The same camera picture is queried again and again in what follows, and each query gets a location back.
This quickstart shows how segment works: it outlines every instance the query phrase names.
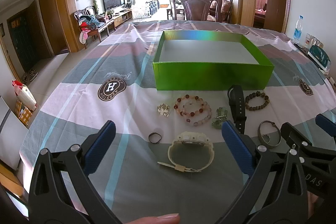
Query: fingernail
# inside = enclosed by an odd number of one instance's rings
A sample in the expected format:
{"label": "fingernail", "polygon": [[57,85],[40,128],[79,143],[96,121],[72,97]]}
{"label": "fingernail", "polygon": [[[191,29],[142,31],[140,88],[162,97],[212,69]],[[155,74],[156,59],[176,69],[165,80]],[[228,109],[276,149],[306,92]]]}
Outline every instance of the fingernail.
{"label": "fingernail", "polygon": [[164,215],[164,216],[158,216],[157,218],[161,219],[169,219],[169,218],[174,218],[177,217],[179,214],[169,214],[169,215]]}

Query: black round logo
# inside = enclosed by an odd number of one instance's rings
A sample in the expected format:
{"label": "black round logo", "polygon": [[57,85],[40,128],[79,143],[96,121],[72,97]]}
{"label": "black round logo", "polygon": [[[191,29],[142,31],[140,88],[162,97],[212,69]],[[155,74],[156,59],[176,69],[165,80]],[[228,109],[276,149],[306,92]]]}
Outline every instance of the black round logo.
{"label": "black round logo", "polygon": [[299,81],[299,86],[305,94],[313,95],[313,90],[302,79]]}
{"label": "black round logo", "polygon": [[125,89],[125,81],[122,78],[114,76],[101,85],[98,90],[98,97],[103,101],[110,101]]}

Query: green box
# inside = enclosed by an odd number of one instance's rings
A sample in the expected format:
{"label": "green box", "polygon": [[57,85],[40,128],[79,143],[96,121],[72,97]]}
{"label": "green box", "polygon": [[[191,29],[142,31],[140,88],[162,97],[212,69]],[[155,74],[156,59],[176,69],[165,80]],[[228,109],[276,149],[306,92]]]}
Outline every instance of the green box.
{"label": "green box", "polygon": [[[244,63],[245,61],[236,61],[237,63],[161,62],[159,60],[162,51],[162,59],[169,59],[169,56],[172,60],[184,57],[187,60],[220,59],[222,55],[226,55],[227,59],[245,60],[244,55],[246,55],[247,58],[252,58],[252,62],[255,64],[247,64]],[[227,90],[233,84],[241,85],[244,90],[262,90],[271,77],[274,65],[242,34],[168,30],[164,31],[160,38],[153,61],[153,69],[157,90]]]}

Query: dark green door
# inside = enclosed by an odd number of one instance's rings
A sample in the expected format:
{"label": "dark green door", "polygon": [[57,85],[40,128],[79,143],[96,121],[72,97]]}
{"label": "dark green door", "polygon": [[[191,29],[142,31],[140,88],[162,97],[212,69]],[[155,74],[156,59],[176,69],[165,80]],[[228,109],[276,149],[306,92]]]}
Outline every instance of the dark green door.
{"label": "dark green door", "polygon": [[36,50],[33,46],[26,16],[19,15],[8,21],[8,28],[13,41],[17,57],[25,72],[28,72],[38,61]]}

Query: blue gripper pad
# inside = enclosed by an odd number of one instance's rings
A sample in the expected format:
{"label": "blue gripper pad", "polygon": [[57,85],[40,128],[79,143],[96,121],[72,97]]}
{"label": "blue gripper pad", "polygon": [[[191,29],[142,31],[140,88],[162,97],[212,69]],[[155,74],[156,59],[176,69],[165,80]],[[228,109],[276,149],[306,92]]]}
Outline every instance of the blue gripper pad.
{"label": "blue gripper pad", "polygon": [[251,177],[255,170],[254,156],[241,139],[241,137],[249,137],[239,133],[231,121],[223,123],[222,135],[240,170]]}
{"label": "blue gripper pad", "polygon": [[116,125],[108,121],[98,132],[99,136],[86,152],[84,157],[83,172],[85,175],[96,172],[101,160],[116,136]]}
{"label": "blue gripper pad", "polygon": [[318,114],[315,118],[315,123],[331,137],[336,136],[336,124],[329,120],[326,116]]}

